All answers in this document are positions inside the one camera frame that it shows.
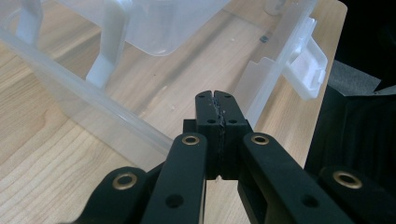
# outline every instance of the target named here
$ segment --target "clear plastic bin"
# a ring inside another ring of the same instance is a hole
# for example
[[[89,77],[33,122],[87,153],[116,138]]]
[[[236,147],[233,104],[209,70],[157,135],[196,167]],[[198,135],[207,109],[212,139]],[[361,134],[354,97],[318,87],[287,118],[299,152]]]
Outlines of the clear plastic bin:
[[[193,116],[200,91],[232,93],[254,126],[285,66],[295,75],[294,61],[318,51],[315,3],[272,16],[259,0],[0,0],[0,39],[65,114],[149,170],[181,133],[162,120]],[[305,68],[315,88],[327,63],[316,57]]]

